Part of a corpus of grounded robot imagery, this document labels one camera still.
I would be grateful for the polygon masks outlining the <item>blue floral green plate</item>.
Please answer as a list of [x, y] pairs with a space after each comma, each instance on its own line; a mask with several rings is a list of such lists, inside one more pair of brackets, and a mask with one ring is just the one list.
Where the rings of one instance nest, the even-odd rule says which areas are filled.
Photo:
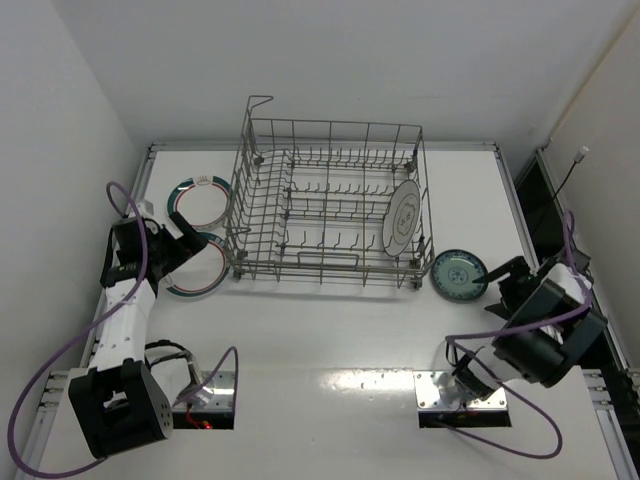
[[483, 277], [488, 270], [476, 255], [461, 249], [440, 253], [430, 271], [431, 283], [445, 299], [472, 302], [481, 298], [488, 284]]

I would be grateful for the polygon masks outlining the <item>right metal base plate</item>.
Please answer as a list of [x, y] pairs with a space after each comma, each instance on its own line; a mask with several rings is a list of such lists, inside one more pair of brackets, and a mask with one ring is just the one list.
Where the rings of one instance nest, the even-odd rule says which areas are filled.
[[507, 412], [506, 392], [499, 388], [485, 400], [463, 395], [444, 370], [415, 370], [413, 372], [417, 411], [419, 413]]

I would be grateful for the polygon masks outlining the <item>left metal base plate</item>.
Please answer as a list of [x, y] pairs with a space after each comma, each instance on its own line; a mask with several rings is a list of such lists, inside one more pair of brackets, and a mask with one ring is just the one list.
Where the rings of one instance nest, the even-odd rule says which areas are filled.
[[184, 413], [191, 406], [192, 414], [232, 414], [234, 410], [236, 374], [223, 370], [186, 402], [173, 406], [174, 413]]

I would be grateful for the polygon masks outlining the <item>teal red rimmed plate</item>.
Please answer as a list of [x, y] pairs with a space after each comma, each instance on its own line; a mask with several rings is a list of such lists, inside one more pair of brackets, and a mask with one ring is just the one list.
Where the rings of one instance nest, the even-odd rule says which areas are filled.
[[223, 224], [231, 193], [229, 182], [219, 176], [190, 177], [169, 194], [167, 213], [179, 213], [195, 230], [210, 232]]
[[213, 233], [201, 234], [208, 240], [208, 245], [180, 266], [187, 271], [184, 283], [179, 288], [165, 288], [174, 296], [183, 299], [204, 297], [216, 290], [229, 274], [224, 239]]

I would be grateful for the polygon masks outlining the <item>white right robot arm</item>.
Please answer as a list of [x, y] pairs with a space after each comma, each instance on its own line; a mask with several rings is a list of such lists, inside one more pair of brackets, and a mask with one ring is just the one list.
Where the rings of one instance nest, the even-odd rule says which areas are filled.
[[592, 306], [593, 278], [563, 259], [532, 272], [524, 257], [514, 257], [478, 281], [498, 282], [500, 302], [485, 310], [506, 324], [476, 358], [466, 354], [453, 368], [450, 385], [465, 402], [485, 400], [516, 379], [556, 385], [606, 329], [606, 317]]

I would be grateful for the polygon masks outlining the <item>metal base plate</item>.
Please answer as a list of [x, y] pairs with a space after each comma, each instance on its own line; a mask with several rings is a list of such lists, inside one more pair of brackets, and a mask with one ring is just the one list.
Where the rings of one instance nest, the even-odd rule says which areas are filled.
[[186, 402], [173, 406], [174, 413], [184, 413], [191, 406], [192, 414], [232, 414], [234, 410], [236, 374], [223, 370]]
[[499, 388], [485, 400], [463, 395], [444, 370], [415, 370], [413, 372], [417, 411], [419, 413], [507, 412], [506, 392]]

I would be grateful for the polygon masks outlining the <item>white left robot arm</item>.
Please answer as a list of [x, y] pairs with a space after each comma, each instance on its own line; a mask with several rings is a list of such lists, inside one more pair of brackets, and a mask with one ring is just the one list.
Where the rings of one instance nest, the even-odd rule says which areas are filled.
[[130, 217], [112, 227], [100, 277], [108, 319], [86, 374], [69, 384], [69, 399], [91, 454], [106, 459], [170, 437], [171, 405], [182, 387], [157, 380], [145, 361], [149, 314], [160, 281], [202, 251], [207, 241], [178, 212], [180, 237], [156, 221]]

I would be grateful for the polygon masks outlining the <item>white plate with dark outline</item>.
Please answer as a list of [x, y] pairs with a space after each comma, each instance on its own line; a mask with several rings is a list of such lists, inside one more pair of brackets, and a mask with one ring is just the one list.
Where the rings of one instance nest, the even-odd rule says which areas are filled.
[[398, 257], [409, 245], [421, 215], [421, 197], [414, 180], [402, 182], [394, 191], [383, 217], [382, 245], [390, 257]]

